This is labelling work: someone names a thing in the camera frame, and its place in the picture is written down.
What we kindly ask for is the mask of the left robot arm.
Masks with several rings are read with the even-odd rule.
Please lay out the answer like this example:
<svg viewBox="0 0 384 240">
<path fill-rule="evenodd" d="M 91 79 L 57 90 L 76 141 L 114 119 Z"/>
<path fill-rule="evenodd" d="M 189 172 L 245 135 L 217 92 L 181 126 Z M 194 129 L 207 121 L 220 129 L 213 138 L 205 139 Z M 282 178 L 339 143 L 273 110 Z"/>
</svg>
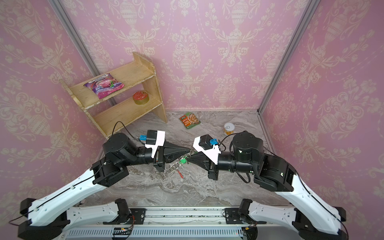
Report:
<svg viewBox="0 0 384 240">
<path fill-rule="evenodd" d="M 85 225 L 133 224 L 135 217 L 124 199 L 93 207 L 75 205 L 127 177 L 129 166 L 153 165 L 163 172 L 167 163 L 190 152 L 189 148 L 167 142 L 163 131 L 148 133 L 150 143 L 141 147 L 124 133 L 113 134 L 103 144 L 105 156 L 78 178 L 46 197 L 23 200 L 20 213 L 27 220 L 19 225 L 18 237 L 52 240 L 64 231 Z"/>
</svg>

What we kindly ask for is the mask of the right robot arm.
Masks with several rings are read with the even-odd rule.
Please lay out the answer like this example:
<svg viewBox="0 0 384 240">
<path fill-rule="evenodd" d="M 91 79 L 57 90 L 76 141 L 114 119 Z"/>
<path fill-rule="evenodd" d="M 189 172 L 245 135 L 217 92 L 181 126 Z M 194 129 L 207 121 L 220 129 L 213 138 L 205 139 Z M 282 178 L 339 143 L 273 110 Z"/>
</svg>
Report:
<svg viewBox="0 0 384 240">
<path fill-rule="evenodd" d="M 196 154 L 187 161 L 207 170 L 209 179 L 217 180 L 220 171 L 245 173 L 246 183 L 254 182 L 291 204 L 273 207 L 243 199 L 238 214 L 244 222 L 279 225 L 295 231 L 304 240 L 349 239 L 344 225 L 346 210 L 327 204 L 286 160 L 265 153 L 262 139 L 243 131 L 234 135 L 229 151 L 221 152 L 219 142 L 204 135 L 195 138 L 193 148 Z"/>
</svg>

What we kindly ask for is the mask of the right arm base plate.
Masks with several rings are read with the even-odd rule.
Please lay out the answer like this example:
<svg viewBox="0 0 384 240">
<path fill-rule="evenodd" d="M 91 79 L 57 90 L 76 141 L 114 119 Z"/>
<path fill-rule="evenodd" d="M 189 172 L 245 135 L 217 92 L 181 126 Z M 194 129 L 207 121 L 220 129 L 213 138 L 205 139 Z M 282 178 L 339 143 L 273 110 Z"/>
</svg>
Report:
<svg viewBox="0 0 384 240">
<path fill-rule="evenodd" d="M 249 224 L 251 222 L 239 208 L 225 208 L 223 216 L 227 225 Z"/>
</svg>

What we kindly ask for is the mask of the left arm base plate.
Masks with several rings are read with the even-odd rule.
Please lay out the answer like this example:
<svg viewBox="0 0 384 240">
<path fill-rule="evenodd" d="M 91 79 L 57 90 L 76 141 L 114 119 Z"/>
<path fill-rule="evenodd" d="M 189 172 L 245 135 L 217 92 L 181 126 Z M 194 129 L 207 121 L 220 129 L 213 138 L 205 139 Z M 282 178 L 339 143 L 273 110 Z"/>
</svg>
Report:
<svg viewBox="0 0 384 240">
<path fill-rule="evenodd" d="M 145 208 L 130 209 L 127 214 L 118 214 L 114 220 L 103 222 L 103 225 L 143 225 L 146 211 Z"/>
</svg>

